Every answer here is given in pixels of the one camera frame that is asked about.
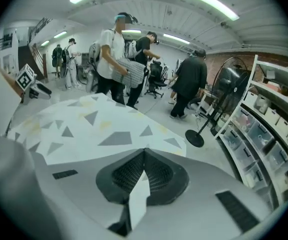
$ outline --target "office chair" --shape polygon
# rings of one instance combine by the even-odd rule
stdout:
[[[162,70],[163,70],[163,68],[160,64],[161,63],[159,61],[154,61],[150,65],[150,76],[148,79],[149,88],[148,88],[147,92],[145,93],[145,95],[147,93],[148,94],[154,94],[155,99],[157,98],[157,95],[160,95],[161,98],[164,96],[164,94],[157,92],[156,89],[158,87],[167,86],[167,84],[162,82]]]

